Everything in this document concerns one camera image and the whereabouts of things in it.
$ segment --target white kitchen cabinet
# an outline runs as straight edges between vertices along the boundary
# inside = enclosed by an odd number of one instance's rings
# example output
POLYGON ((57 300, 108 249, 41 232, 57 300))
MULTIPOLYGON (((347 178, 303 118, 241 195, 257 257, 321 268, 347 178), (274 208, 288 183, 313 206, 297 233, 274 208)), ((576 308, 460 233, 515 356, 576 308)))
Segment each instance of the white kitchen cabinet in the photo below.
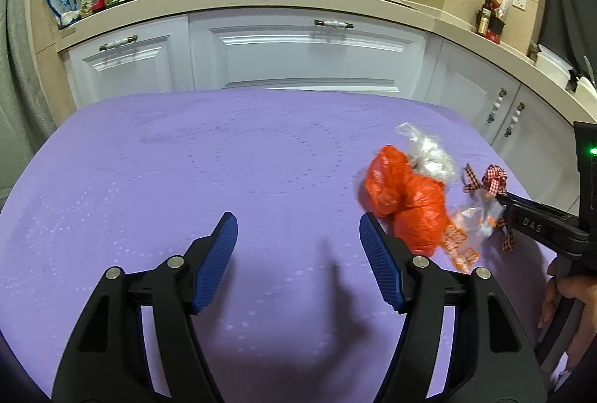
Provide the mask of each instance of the white kitchen cabinet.
POLYGON ((574 131, 526 86, 521 86, 492 147, 532 200, 571 209, 580 193, 574 131), (513 116, 518 122, 511 125, 513 116))
POLYGON ((377 19, 301 9, 198 12, 189 27, 197 89, 262 86, 402 98, 413 97, 427 37, 377 19))
POLYGON ((424 101, 458 112, 491 143, 519 86, 516 79, 498 67, 444 40, 424 101), (494 104, 500 107, 491 120, 494 104))
POLYGON ((79 108, 134 93, 195 89, 186 15, 119 29, 79 44, 67 55, 69 83, 79 108), (130 43, 100 50, 129 37, 130 43))

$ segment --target table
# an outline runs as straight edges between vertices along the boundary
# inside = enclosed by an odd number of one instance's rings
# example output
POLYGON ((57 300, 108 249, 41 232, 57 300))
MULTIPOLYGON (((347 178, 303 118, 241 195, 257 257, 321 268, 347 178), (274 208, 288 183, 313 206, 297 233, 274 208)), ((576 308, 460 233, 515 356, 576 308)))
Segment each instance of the table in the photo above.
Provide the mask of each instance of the table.
MULTIPOLYGON (((359 242, 365 170, 411 122, 481 176, 503 165, 454 112, 372 95, 267 89, 133 95, 88 106, 46 142, 0 215, 0 330, 50 394, 60 357, 103 272, 153 269, 229 210, 239 238, 214 303, 196 319, 227 403, 373 401, 403 316, 381 298, 359 242)), ((509 175, 511 192, 526 196, 509 175)), ((465 204, 448 186, 448 207, 465 204)), ((549 250, 493 236, 480 265, 534 337, 549 250)), ((441 250, 434 260, 450 263, 441 250)), ((151 311, 144 310, 151 322, 151 311)), ((453 310, 430 394, 442 390, 453 310)), ((155 334, 151 375, 167 394, 155 334)))

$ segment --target human hand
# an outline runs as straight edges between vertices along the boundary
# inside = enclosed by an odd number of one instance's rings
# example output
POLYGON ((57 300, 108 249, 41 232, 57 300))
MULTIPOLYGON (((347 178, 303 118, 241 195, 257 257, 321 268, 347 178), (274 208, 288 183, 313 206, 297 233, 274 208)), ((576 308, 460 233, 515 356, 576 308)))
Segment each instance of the human hand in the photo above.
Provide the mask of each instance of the human hand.
POLYGON ((574 334, 566 351, 568 354, 566 369, 573 369, 583 358, 584 353, 597 334, 597 277, 575 275, 574 277, 562 278, 556 282, 555 260, 548 266, 547 274, 552 275, 552 278, 547 283, 545 301, 541 305, 540 329, 553 319, 556 310, 554 299, 558 292, 567 299, 579 299, 584 303, 578 331, 574 334))

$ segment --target red checkered ribbon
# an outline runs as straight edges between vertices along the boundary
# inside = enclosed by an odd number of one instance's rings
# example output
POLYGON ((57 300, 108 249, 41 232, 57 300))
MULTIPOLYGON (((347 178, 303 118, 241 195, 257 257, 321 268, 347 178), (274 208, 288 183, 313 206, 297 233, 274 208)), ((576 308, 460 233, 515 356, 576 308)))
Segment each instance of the red checkered ribbon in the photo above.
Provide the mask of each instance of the red checkered ribbon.
MULTIPOLYGON (((471 180, 471 182, 465 184, 463 188, 465 193, 471 193, 477 189, 487 189, 489 194, 495 196, 496 194, 503 194, 506 192, 508 174, 506 174, 504 169, 497 165, 491 164, 487 168, 482 182, 479 182, 479 179, 469 164, 465 166, 465 174, 471 180)), ((514 232, 503 217, 497 221, 496 227, 506 228, 506 239, 501 244, 501 250, 505 253, 514 250, 514 232)))

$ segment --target gray curtain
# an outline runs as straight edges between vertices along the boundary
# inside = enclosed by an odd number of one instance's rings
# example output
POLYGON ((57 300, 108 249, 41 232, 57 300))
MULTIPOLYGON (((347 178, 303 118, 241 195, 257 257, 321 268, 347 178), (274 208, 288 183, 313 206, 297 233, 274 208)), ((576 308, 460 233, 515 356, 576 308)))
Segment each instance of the gray curtain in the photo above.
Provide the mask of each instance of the gray curtain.
POLYGON ((0 0, 0 209, 56 130, 35 72, 25 7, 25 0, 0 0))

